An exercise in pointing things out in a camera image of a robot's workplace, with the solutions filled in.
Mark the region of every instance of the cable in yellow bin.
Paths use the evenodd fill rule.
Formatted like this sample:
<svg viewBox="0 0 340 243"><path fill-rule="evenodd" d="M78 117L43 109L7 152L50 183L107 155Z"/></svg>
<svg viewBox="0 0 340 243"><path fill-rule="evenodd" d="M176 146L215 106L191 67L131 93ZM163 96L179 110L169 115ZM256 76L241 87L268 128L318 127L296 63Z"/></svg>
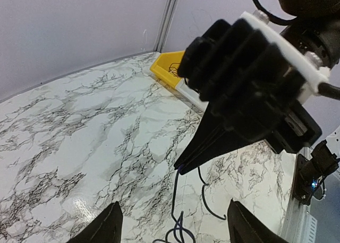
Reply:
<svg viewBox="0 0 340 243"><path fill-rule="evenodd" d="M151 66L150 70L162 81L176 89L181 80L177 69L181 63L184 51L162 53Z"/></svg>

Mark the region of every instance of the white marble tabletop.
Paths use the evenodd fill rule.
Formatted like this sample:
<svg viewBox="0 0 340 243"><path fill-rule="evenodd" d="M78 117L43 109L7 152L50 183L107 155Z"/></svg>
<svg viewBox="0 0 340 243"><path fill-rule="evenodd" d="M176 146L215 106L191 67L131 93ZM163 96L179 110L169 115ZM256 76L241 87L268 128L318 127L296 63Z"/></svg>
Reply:
<svg viewBox="0 0 340 243"><path fill-rule="evenodd" d="M0 104L0 242L62 243L119 201L122 243L152 242L174 226L174 161L200 116L151 78L158 53L97 66ZM211 209L242 202L279 233L294 156L264 143L202 166ZM181 176L175 213L197 242L229 242L205 209L197 171Z"/></svg>

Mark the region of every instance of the white wall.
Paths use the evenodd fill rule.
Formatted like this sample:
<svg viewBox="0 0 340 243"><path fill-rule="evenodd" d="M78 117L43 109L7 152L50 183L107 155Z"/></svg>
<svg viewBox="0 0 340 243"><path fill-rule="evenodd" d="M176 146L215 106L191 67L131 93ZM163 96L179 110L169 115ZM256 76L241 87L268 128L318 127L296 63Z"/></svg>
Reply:
<svg viewBox="0 0 340 243"><path fill-rule="evenodd" d="M278 0L260 0L272 13L289 19ZM252 0L179 0L171 23L164 51L185 49L197 36L201 36L216 20L226 19L233 23L244 11L253 12ZM280 32L283 28L272 25ZM340 86L340 67L332 71L332 83ZM340 102L327 98L312 98L305 104L308 112L321 126L324 136L340 124Z"/></svg>
<svg viewBox="0 0 340 243"><path fill-rule="evenodd" d="M0 0L0 100L154 48L167 0Z"/></svg>

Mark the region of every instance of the screw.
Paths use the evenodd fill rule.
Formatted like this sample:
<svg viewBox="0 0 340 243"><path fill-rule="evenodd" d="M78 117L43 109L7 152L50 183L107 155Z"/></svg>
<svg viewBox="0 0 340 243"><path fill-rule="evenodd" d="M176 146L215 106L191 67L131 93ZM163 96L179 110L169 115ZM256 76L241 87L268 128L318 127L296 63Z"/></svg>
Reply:
<svg viewBox="0 0 340 243"><path fill-rule="evenodd" d="M304 56L318 69L324 63L322 62L321 58L315 54L314 52L307 51Z"/></svg>
<svg viewBox="0 0 340 243"><path fill-rule="evenodd" d="M260 10L255 10L253 15L257 17L257 19L261 20L265 24L269 24L270 20L266 13Z"/></svg>

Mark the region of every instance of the robotic arm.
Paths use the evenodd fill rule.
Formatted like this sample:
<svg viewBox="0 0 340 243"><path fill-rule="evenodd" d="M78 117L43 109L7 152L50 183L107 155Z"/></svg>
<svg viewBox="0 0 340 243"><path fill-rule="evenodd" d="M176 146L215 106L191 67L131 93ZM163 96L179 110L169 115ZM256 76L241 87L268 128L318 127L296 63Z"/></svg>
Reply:
<svg viewBox="0 0 340 243"><path fill-rule="evenodd" d="M305 100L312 94L340 100L340 89L328 83L340 59L340 0L279 0L285 12L296 16L291 20L253 1L259 9L254 15L243 13L232 25L218 20L185 51L177 73L209 106L175 163L181 174L261 140L275 153L298 153L321 136L302 107ZM269 21L287 27L279 35ZM306 173L305 182L307 176L325 177L338 168L326 143L319 149L311 171L297 168ZM328 166L321 171L318 164L325 155ZM303 196L300 201L308 205L310 199Z"/></svg>

